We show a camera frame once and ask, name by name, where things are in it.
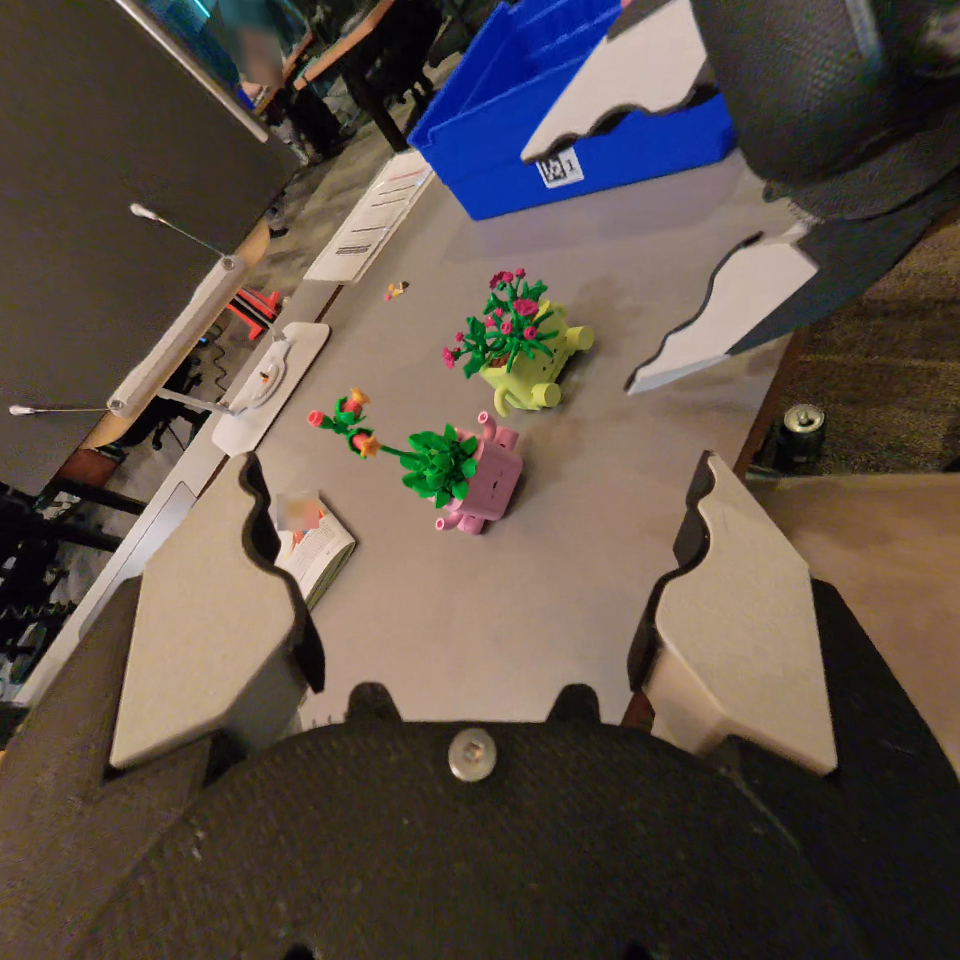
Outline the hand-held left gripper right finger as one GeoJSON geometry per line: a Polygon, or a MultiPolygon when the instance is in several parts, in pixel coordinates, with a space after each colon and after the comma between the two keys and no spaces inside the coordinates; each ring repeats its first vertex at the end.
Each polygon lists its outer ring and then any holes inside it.
{"type": "Polygon", "coordinates": [[[837,766],[808,563],[713,451],[628,654],[652,735],[705,757],[741,738],[816,775],[837,766]]]}

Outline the wooden top desk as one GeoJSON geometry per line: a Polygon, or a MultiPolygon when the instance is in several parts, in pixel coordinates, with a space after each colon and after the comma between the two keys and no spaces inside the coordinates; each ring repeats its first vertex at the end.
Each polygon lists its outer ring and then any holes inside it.
{"type": "Polygon", "coordinates": [[[378,1],[366,2],[361,6],[346,22],[335,42],[320,54],[312,56],[305,66],[294,72],[293,88],[297,91],[304,90],[332,67],[341,64],[349,53],[378,29],[395,4],[396,1],[378,1]]]}

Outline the white printed mat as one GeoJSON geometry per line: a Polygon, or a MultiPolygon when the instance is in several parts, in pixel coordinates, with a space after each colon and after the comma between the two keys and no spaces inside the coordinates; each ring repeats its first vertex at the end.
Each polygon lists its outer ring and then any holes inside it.
{"type": "Polygon", "coordinates": [[[338,285],[359,282],[435,178],[420,151],[397,153],[380,169],[303,280],[338,285]]]}

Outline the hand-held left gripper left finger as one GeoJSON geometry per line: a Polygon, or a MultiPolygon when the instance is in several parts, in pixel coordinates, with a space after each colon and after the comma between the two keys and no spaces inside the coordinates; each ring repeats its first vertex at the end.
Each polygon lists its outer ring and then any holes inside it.
{"type": "Polygon", "coordinates": [[[146,562],[110,763],[214,733],[246,753],[290,734],[327,659],[281,540],[258,456],[228,459],[146,562]]]}

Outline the black cylinder with metal bolt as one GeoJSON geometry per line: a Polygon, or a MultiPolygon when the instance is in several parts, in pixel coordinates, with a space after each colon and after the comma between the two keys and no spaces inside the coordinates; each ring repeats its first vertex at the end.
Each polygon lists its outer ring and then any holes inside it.
{"type": "Polygon", "coordinates": [[[815,463],[824,445],[826,429],[826,413],[820,407],[811,403],[789,407],[778,422],[774,467],[782,474],[791,474],[815,463]]]}

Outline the blue plastic bin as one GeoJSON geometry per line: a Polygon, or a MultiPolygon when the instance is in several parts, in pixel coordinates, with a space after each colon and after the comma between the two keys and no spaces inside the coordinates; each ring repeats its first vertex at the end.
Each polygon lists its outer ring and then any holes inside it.
{"type": "Polygon", "coordinates": [[[543,160],[522,148],[615,22],[618,2],[500,3],[409,134],[472,220],[721,162],[735,128],[723,97],[697,94],[661,117],[631,112],[611,131],[543,160]]]}

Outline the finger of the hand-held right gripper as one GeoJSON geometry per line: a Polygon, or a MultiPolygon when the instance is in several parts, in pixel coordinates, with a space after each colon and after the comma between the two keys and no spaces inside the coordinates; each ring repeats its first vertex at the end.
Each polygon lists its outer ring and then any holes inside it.
{"type": "Polygon", "coordinates": [[[628,2],[531,134],[521,161],[603,136],[631,114],[678,113],[716,91],[692,3],[628,2]]]}
{"type": "Polygon", "coordinates": [[[624,386],[636,395],[702,372],[735,354],[737,344],[815,277],[819,266],[800,249],[808,223],[784,233],[751,234],[710,274],[699,309],[668,331],[624,386]]]}

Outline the instruction booklet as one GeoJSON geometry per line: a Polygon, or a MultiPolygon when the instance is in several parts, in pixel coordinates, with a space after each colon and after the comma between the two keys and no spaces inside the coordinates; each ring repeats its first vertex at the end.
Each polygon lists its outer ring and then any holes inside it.
{"type": "Polygon", "coordinates": [[[351,558],[356,540],[314,490],[281,493],[272,515],[279,538],[275,565],[294,579],[312,610],[351,558]]]}

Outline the pink brick planter figure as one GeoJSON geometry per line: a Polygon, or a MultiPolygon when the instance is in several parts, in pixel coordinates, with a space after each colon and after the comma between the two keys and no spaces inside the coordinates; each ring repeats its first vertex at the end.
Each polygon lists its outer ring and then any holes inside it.
{"type": "Polygon", "coordinates": [[[366,393],[351,390],[336,399],[331,414],[313,410],[307,422],[340,437],[350,453],[363,460],[381,453],[394,458],[402,467],[404,488],[434,508],[440,532],[479,536],[487,525],[504,518],[524,468],[517,431],[482,411],[474,431],[447,424],[441,431],[415,432],[398,448],[366,425],[369,404],[366,393]]]}

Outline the white desk lamp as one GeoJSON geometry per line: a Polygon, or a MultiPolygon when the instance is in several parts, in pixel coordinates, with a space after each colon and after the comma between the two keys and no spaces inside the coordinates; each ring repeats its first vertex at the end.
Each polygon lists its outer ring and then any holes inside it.
{"type": "Polygon", "coordinates": [[[269,240],[267,223],[258,222],[238,248],[216,262],[194,294],[145,358],[126,375],[105,402],[97,406],[13,403],[11,417],[83,414],[102,415],[90,442],[111,442],[154,399],[180,402],[206,412],[214,422],[212,442],[227,457],[253,452],[330,339],[330,327],[320,322],[286,321],[270,332],[270,343],[230,401],[217,403],[190,398],[164,384],[175,366],[199,342],[230,300],[239,293],[250,270],[263,257],[269,240]]]}

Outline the yellow brick flower planter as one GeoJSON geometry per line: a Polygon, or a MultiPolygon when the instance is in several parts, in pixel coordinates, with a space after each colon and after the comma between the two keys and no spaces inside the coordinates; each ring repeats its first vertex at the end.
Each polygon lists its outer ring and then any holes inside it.
{"type": "Polygon", "coordinates": [[[450,370],[461,366],[465,379],[481,378],[496,412],[507,417],[556,408],[561,374],[593,346],[594,329],[573,325],[567,307],[547,297],[546,283],[518,268],[491,277],[480,315],[466,318],[441,358],[450,370]]]}

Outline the dark grey partition panel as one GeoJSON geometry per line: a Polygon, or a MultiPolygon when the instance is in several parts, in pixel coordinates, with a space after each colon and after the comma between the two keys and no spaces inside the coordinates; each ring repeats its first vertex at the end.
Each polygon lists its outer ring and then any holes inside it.
{"type": "Polygon", "coordinates": [[[294,152],[143,2],[1,3],[2,482],[37,494],[294,152]]]}

